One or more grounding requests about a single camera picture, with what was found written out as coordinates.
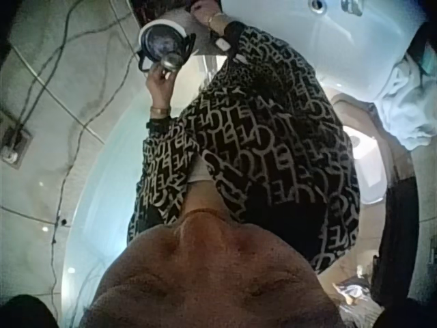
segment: wall socket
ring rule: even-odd
[[[0,110],[1,160],[14,169],[19,169],[31,143],[32,136],[29,131],[22,129],[16,138],[16,143],[13,149],[8,149],[7,147],[10,145],[11,139],[14,136],[16,126],[17,121],[14,117],[4,110]]]

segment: patterned jacket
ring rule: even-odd
[[[356,241],[352,144],[314,69],[286,42],[242,23],[231,56],[168,131],[144,141],[128,241],[178,219],[197,155],[233,219],[271,231],[317,273]]]

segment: black cable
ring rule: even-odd
[[[76,34],[75,36],[71,36],[71,37],[69,37],[69,38],[67,39],[66,45],[67,45],[68,43],[72,42],[72,41],[75,41],[75,40],[77,40],[77,39],[79,39],[79,38],[82,38],[83,36],[88,36],[88,35],[90,35],[90,34],[96,34],[96,33],[101,33],[101,32],[107,31],[108,29],[114,27],[115,25],[120,24],[122,21],[126,20],[126,19],[129,18],[130,16],[132,16],[132,13],[129,13],[129,14],[127,14],[127,15],[121,17],[119,20],[116,20],[116,21],[112,22],[111,24],[109,24],[109,25],[107,25],[107,26],[105,26],[105,27],[101,27],[101,28],[99,28],[99,29],[92,29],[92,30],[89,30],[89,31],[85,31],[85,32],[82,32],[82,33],[78,33],[78,34]],[[52,61],[52,59],[56,56],[56,54],[57,54],[58,52],[60,52],[61,49],[62,49],[62,45],[61,45],[61,46],[58,46],[58,47],[57,47],[57,48],[52,52],[52,54],[50,55],[50,57],[49,57],[49,58],[48,58],[48,59],[47,59],[47,60],[42,64],[41,69],[39,70],[39,72],[37,73],[37,75],[33,78],[33,81],[32,81],[32,83],[31,83],[29,89],[27,90],[27,95],[26,95],[25,104],[24,104],[23,108],[21,109],[21,113],[20,113],[20,117],[19,117],[19,119],[18,119],[18,122],[21,121],[21,118],[24,116],[24,112],[26,112],[27,105],[29,104],[30,96],[31,96],[31,93],[32,93],[32,91],[33,91],[33,87],[34,87],[35,83],[37,82],[37,80],[38,80],[38,78],[41,76],[41,74],[44,72],[44,70],[46,69],[46,67],[50,64],[50,62]],[[27,114],[27,117],[26,117],[26,119],[25,119],[25,122],[23,122],[23,123],[21,124],[21,126],[24,126],[25,123],[27,123],[27,122],[29,121],[29,118],[30,118],[30,115],[31,115],[31,114],[32,114],[32,112],[29,113],[29,114]]]
[[[41,98],[42,94],[44,93],[44,91],[46,89],[46,85],[48,85],[48,83],[50,83],[51,79],[53,78],[53,75],[55,75],[55,72],[56,72],[57,67],[59,65],[59,62],[60,62],[60,60],[62,58],[62,55],[64,53],[64,49],[65,49],[65,46],[66,46],[66,43],[67,43],[68,29],[70,28],[71,14],[73,13],[74,9],[76,9],[76,7],[78,5],[80,5],[83,1],[84,0],[77,0],[75,3],[72,4],[70,9],[68,10],[66,21],[65,21],[65,25],[64,25],[64,36],[62,37],[62,43],[61,43],[61,47],[60,47],[60,50],[59,50],[59,55],[57,56],[55,65],[53,66],[53,69],[52,69],[50,75],[47,78],[46,84],[42,86],[42,89],[40,90],[40,93],[37,95],[37,97],[36,97],[36,99],[35,99],[35,101],[34,101],[34,103],[32,105],[31,112],[33,112],[33,110],[35,109],[36,105],[39,103],[40,98]],[[14,135],[12,137],[12,140],[10,142],[10,145],[11,145],[12,148],[16,146],[17,137],[20,134],[21,130],[23,129],[24,125],[27,123],[27,120],[26,120],[26,122],[22,122],[21,123],[21,120],[22,120],[22,118],[24,116],[24,112],[25,112],[25,107],[23,108],[23,110],[20,113],[20,116],[18,117],[18,124],[17,124],[17,127],[16,127],[16,131],[15,131],[15,133],[14,133]]]
[[[59,52],[63,52],[63,51],[64,51],[64,47],[65,47],[65,45],[67,45],[68,43],[70,43],[70,42],[72,42],[72,41],[75,41],[75,40],[77,40],[77,39],[79,39],[79,38],[82,38],[83,36],[87,36],[87,35],[91,35],[91,34],[95,34],[95,33],[101,33],[101,32],[103,32],[103,31],[106,31],[106,30],[108,30],[108,29],[114,27],[115,25],[120,24],[122,21],[126,20],[126,19],[129,18],[130,16],[132,16],[132,13],[131,13],[131,12],[130,12],[129,14],[127,14],[127,15],[121,17],[120,19],[115,20],[114,22],[112,22],[111,24],[109,24],[109,25],[107,25],[107,26],[105,26],[105,27],[101,27],[101,28],[99,28],[99,29],[92,29],[92,30],[89,30],[89,31],[84,31],[84,32],[78,33],[78,34],[76,34],[76,35],[74,35],[74,36],[71,36],[71,37],[69,37],[69,38],[66,40],[65,44],[62,43],[61,46],[57,47],[57,48],[52,52],[51,56],[50,56],[50,57],[49,57],[49,58],[48,58],[48,59],[43,63],[41,69],[39,70],[39,72],[37,73],[37,75],[33,78],[33,81],[32,81],[32,83],[31,83],[29,89],[27,90],[27,95],[26,95],[25,104],[23,105],[23,108],[21,109],[20,116],[19,116],[19,118],[18,118],[18,123],[17,123],[17,126],[16,126],[16,130],[14,131],[14,137],[12,138],[12,141],[13,141],[13,142],[11,143],[11,144],[12,144],[11,146],[15,146],[14,144],[15,144],[15,142],[16,142],[16,138],[17,138],[17,136],[19,135],[19,133],[21,132],[21,130],[23,129],[23,127],[26,125],[26,123],[29,121],[29,119],[30,119],[32,113],[34,112],[34,110],[35,110],[35,108],[36,108],[36,105],[37,105],[38,102],[39,102],[39,99],[40,99],[40,97],[41,97],[40,94],[41,94],[41,93],[46,89],[46,87],[48,86],[48,83],[50,82],[50,79],[51,79],[51,78],[48,79],[48,80],[46,81],[45,85],[43,85],[43,88],[40,90],[40,94],[38,94],[38,97],[36,98],[34,104],[32,105],[31,111],[27,114],[27,116],[26,116],[26,118],[24,119],[24,121],[23,121],[22,123],[20,123],[21,120],[22,120],[22,118],[23,118],[23,116],[24,116],[24,114],[25,114],[25,112],[26,112],[27,105],[29,104],[30,96],[31,96],[31,93],[32,93],[32,91],[33,91],[33,87],[34,87],[34,85],[36,84],[38,78],[39,78],[39,77],[41,76],[41,74],[44,72],[44,70],[46,69],[46,67],[48,66],[48,64],[49,64],[49,63],[52,61],[52,59],[56,56],[56,54],[58,54]],[[57,64],[55,64],[55,66],[53,67],[53,70],[52,70],[52,73],[51,73],[51,74],[55,74],[56,69],[57,69]]]
[[[54,277],[54,282],[52,285],[52,289],[51,289],[51,301],[52,301],[52,306],[55,310],[56,313],[56,319],[57,319],[57,310],[55,307],[55,301],[54,301],[54,292],[55,292],[55,287],[57,284],[57,276],[56,276],[56,271],[55,271],[55,265],[54,265],[54,261],[55,261],[55,243],[56,243],[56,233],[57,233],[57,229],[59,227],[59,222],[61,220],[61,207],[62,207],[62,203],[64,200],[64,189],[65,189],[65,185],[68,179],[68,176],[70,176],[70,173],[74,167],[74,164],[76,163],[77,157],[79,155],[79,151],[81,150],[81,142],[82,142],[82,137],[83,137],[83,133],[86,131],[87,127],[99,116],[101,116],[104,111],[107,110],[108,106],[113,102],[113,100],[115,99],[115,97],[117,96],[117,94],[119,93],[119,91],[123,88],[127,78],[128,78],[128,74],[129,74],[129,70],[130,70],[130,65],[132,63],[132,60],[135,58],[135,54],[133,54],[128,62],[128,67],[126,69],[126,72],[124,74],[124,77],[122,79],[122,82],[120,83],[120,85],[118,86],[118,88],[114,91],[112,97],[107,101],[107,103],[102,107],[102,109],[96,114],[94,115],[92,118],[90,118],[83,126],[81,129],[81,132],[79,133],[79,138],[77,140],[77,147],[76,147],[76,152],[74,153],[73,156],[73,160],[71,165],[69,166],[66,175],[64,176],[64,179],[62,180],[62,184],[61,184],[61,192],[59,194],[59,201],[58,201],[58,205],[57,205],[57,210],[56,210],[56,220],[55,220],[55,227],[53,229],[53,238],[52,238],[52,244],[51,244],[51,268],[52,268],[52,274]]]

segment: faucet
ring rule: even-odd
[[[341,0],[341,9],[348,14],[362,16],[364,0]]]

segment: hand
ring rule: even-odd
[[[146,86],[152,95],[152,106],[170,108],[171,97],[175,89],[176,77],[179,72],[167,73],[160,64],[154,64],[147,77]]]
[[[215,0],[201,0],[191,8],[191,14],[205,26],[208,26],[208,20],[219,12],[220,6]]]

